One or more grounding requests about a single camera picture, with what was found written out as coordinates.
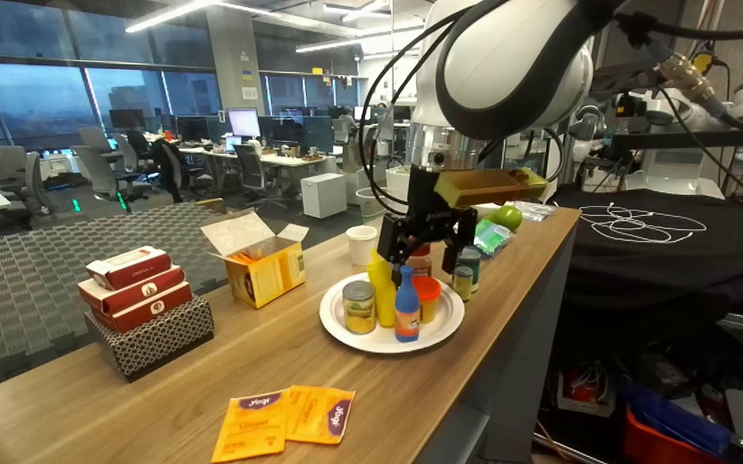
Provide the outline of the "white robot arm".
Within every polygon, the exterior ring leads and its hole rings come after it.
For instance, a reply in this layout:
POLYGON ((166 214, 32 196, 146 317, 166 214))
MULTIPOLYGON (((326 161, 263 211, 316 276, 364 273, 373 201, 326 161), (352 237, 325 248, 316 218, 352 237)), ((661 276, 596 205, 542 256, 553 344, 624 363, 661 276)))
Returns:
POLYGON ((534 198, 543 180, 483 167, 463 142, 495 148, 524 129, 566 118, 593 82, 590 38, 627 0, 436 0, 424 63, 414 77, 412 123, 430 134, 410 167, 408 210, 382 221, 375 252, 405 263, 421 245, 443 243, 454 270, 475 241, 475 205, 534 198))

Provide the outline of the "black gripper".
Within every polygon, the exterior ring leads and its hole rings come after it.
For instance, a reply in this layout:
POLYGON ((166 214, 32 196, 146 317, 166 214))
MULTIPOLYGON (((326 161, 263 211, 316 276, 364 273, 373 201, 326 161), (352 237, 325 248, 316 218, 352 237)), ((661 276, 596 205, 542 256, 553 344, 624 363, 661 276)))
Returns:
POLYGON ((476 211, 450 210, 436 192, 437 175, 423 167, 410 167, 408 211, 383 214, 375 243, 375 256, 391 267, 403 267, 408 252, 423 243, 443 243, 441 270, 454 273, 458 252, 472 245, 476 211))

